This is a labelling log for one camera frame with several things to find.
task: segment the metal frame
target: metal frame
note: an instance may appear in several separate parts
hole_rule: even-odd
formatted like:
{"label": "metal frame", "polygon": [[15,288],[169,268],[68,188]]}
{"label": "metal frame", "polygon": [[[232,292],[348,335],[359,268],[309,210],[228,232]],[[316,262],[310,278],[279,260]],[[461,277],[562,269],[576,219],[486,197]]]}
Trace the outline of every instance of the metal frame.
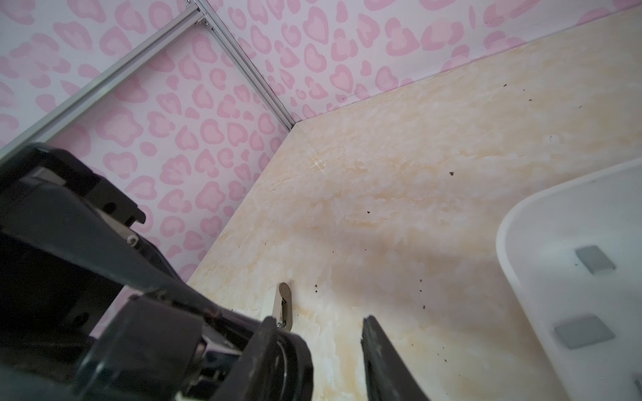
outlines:
{"label": "metal frame", "polygon": [[203,22],[210,32],[239,67],[263,101],[272,109],[281,124],[291,130],[295,121],[279,98],[234,40],[223,21],[216,15],[206,0],[186,0],[188,6],[178,17],[150,38],[138,45],[125,57],[109,67],[76,94],[38,120],[6,146],[0,149],[0,159],[10,157],[23,145],[30,142],[47,142],[62,133],[69,125],[87,113],[94,105],[110,94],[118,85],[135,74],[152,58],[168,47],[187,30]]}
{"label": "metal frame", "polygon": [[178,17],[0,149],[0,158],[10,157],[23,144],[46,142],[56,137],[203,18],[196,5],[188,6]]}
{"label": "metal frame", "polygon": [[242,73],[250,80],[259,96],[274,111],[281,124],[285,125],[288,130],[294,127],[295,121],[279,98],[272,92],[272,89],[265,81],[256,66],[250,61],[249,57],[236,42],[232,33],[227,29],[223,21],[218,17],[216,12],[209,5],[207,0],[186,0],[188,4],[197,4],[205,14],[205,25],[210,28],[219,43],[225,49],[225,52],[232,58]]}

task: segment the white container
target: white container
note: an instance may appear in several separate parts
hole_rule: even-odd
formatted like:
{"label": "white container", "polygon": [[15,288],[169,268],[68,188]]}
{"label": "white container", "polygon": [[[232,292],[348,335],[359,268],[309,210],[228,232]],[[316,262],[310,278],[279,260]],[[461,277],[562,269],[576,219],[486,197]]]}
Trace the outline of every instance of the white container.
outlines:
{"label": "white container", "polygon": [[[587,245],[616,269],[591,274],[575,255]],[[499,226],[497,254],[571,399],[642,400],[642,158],[523,200]],[[570,350],[554,328],[588,314],[616,337]]]}

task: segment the gray pad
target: gray pad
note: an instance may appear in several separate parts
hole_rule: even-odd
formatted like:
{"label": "gray pad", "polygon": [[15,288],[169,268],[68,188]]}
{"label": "gray pad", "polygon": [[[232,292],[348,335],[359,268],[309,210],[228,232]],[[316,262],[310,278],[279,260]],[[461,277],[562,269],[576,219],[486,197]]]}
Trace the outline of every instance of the gray pad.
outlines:
{"label": "gray pad", "polygon": [[601,343],[615,334],[597,316],[586,316],[555,327],[557,336],[570,349]]}
{"label": "gray pad", "polygon": [[585,246],[575,250],[575,255],[582,261],[584,266],[595,274],[599,271],[614,270],[615,265],[604,255],[604,252],[597,245]]}

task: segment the beige marble surface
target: beige marble surface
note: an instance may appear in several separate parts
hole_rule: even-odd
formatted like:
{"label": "beige marble surface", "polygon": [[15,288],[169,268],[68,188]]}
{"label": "beige marble surface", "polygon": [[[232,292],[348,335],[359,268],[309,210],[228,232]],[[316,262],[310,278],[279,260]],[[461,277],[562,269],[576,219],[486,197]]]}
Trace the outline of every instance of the beige marble surface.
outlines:
{"label": "beige marble surface", "polygon": [[288,282],[315,400],[366,398],[368,314],[433,401],[564,400],[496,231],[528,195],[640,155],[635,8],[297,124],[189,283],[258,317]]}

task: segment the bolt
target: bolt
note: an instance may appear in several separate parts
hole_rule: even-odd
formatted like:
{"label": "bolt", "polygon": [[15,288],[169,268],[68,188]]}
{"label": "bolt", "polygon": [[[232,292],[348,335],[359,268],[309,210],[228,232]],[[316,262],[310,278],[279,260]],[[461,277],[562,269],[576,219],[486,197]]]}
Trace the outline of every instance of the bolt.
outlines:
{"label": "bolt", "polygon": [[136,244],[138,243],[138,237],[134,234],[130,235],[129,237],[127,237],[127,243],[131,247],[136,246]]}

